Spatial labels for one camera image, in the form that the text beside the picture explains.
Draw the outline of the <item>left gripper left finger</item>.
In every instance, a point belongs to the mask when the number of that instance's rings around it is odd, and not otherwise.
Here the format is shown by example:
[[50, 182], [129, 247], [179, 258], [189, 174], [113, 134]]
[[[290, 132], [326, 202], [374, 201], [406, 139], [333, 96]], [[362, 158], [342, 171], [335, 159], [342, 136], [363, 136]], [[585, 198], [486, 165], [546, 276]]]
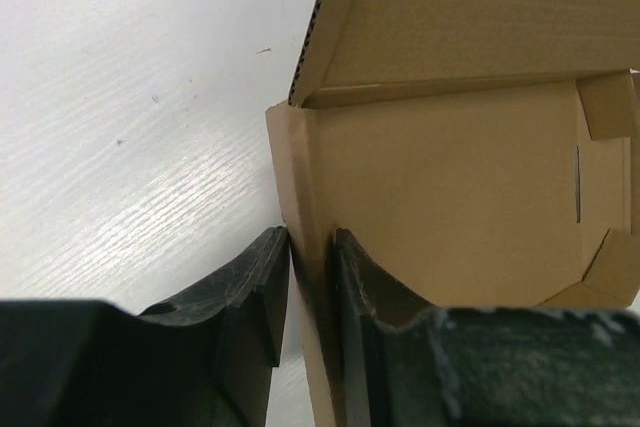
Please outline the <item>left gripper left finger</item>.
[[98, 300], [1, 305], [5, 426], [262, 426], [280, 362], [289, 235], [138, 315]]

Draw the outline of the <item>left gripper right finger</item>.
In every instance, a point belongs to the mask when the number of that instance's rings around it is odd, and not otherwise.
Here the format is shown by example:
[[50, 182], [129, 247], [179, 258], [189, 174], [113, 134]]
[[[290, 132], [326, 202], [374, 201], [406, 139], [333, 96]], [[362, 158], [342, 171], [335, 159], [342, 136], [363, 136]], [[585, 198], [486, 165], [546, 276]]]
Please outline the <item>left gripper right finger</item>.
[[639, 319], [578, 308], [444, 308], [336, 232], [351, 426], [635, 426]]

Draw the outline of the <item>brown cardboard box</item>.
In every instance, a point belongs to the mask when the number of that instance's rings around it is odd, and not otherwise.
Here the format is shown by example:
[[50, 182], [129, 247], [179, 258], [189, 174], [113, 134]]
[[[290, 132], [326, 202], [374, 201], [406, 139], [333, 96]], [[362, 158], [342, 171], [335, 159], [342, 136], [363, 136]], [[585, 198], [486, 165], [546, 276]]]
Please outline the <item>brown cardboard box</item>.
[[439, 306], [632, 304], [638, 64], [639, 0], [316, 0], [266, 119], [317, 425], [339, 227]]

